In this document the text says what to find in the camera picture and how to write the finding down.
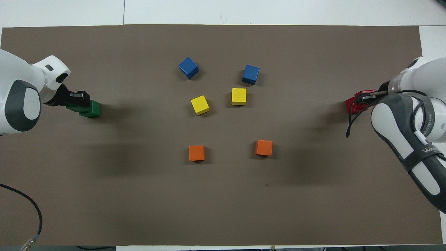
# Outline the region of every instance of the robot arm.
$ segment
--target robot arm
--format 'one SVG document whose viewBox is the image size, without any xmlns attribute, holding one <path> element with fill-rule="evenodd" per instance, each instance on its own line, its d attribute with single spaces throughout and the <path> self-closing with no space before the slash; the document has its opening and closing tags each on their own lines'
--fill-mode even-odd
<svg viewBox="0 0 446 251">
<path fill-rule="evenodd" d="M 446 58 L 415 59 L 359 105 L 377 102 L 371 121 L 425 197 L 446 213 L 446 158 L 431 142 L 446 141 Z M 426 96 L 406 92 L 416 90 Z"/>
<path fill-rule="evenodd" d="M 0 50 L 0 135 L 15 134 L 32 129 L 41 112 L 41 104 L 70 106 L 71 110 L 89 112 L 90 96 L 84 92 L 70 92 L 62 82 L 71 73 L 55 56 L 33 65 Z"/>
<path fill-rule="evenodd" d="M 429 143 L 420 131 L 419 122 L 422 119 L 413 120 L 414 112 L 421 113 L 416 110 L 420 102 L 412 96 L 390 94 L 373 109 L 372 126 L 430 203 L 446 212 L 446 162 L 440 158 L 440 150 Z M 438 109 L 446 111 L 446 106 L 441 103 Z M 444 119 L 437 118 L 434 127 L 439 122 L 444 123 Z"/>
</svg>

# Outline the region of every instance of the cable connector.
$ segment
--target cable connector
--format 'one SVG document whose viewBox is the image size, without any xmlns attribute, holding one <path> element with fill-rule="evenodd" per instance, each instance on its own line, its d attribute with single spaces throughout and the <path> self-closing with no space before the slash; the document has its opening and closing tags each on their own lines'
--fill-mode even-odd
<svg viewBox="0 0 446 251">
<path fill-rule="evenodd" d="M 37 239 L 39 238 L 39 235 L 36 234 L 34 237 L 29 239 L 20 249 L 20 251 L 30 251 L 31 248 L 36 244 Z"/>
</svg>

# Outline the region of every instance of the blue block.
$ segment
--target blue block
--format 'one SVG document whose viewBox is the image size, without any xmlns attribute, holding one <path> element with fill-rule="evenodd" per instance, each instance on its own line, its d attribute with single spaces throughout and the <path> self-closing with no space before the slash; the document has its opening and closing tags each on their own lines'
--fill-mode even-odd
<svg viewBox="0 0 446 251">
<path fill-rule="evenodd" d="M 178 67 L 180 67 L 180 70 L 187 76 L 188 79 L 191 79 L 198 72 L 197 64 L 194 63 L 190 57 L 184 59 L 183 62 L 178 65 Z"/>
<path fill-rule="evenodd" d="M 255 85 L 257 81 L 257 76 L 259 75 L 260 68 L 246 65 L 245 71 L 243 72 L 242 82 L 247 84 Z"/>
</svg>

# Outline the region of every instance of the brown paper mat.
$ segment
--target brown paper mat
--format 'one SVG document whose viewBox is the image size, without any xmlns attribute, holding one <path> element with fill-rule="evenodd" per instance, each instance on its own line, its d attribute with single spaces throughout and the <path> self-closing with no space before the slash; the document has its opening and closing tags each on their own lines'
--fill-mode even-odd
<svg viewBox="0 0 446 251">
<path fill-rule="evenodd" d="M 0 181 L 41 207 L 40 245 L 441 243 L 440 217 L 370 112 L 345 138 L 343 100 L 421 55 L 417 27 L 123 25 L 6 28 L 29 63 L 59 57 L 70 90 L 102 103 L 88 119 L 42 107 L 1 137 Z M 190 56 L 200 72 L 187 80 Z M 245 64 L 260 67 L 255 86 Z M 230 104 L 233 87 L 248 103 Z M 190 100 L 211 111 L 196 116 Z M 273 155 L 254 155 L 257 139 Z M 188 161 L 202 144 L 206 161 Z M 37 229 L 32 205 L 0 190 L 0 245 Z"/>
</svg>

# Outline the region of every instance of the green block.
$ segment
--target green block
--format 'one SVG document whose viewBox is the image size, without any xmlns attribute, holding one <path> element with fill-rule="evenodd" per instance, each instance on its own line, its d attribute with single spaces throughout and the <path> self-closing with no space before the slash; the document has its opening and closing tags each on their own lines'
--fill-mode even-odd
<svg viewBox="0 0 446 251">
<path fill-rule="evenodd" d="M 88 110 L 79 112 L 79 115 L 89 118 L 99 117 L 101 115 L 101 104 L 94 100 L 91 100 Z"/>
<path fill-rule="evenodd" d="M 66 106 L 68 109 L 72 110 L 73 112 L 82 113 L 82 112 L 88 112 L 90 110 L 89 107 L 83 107 L 80 105 L 74 105 L 67 103 Z"/>
</svg>

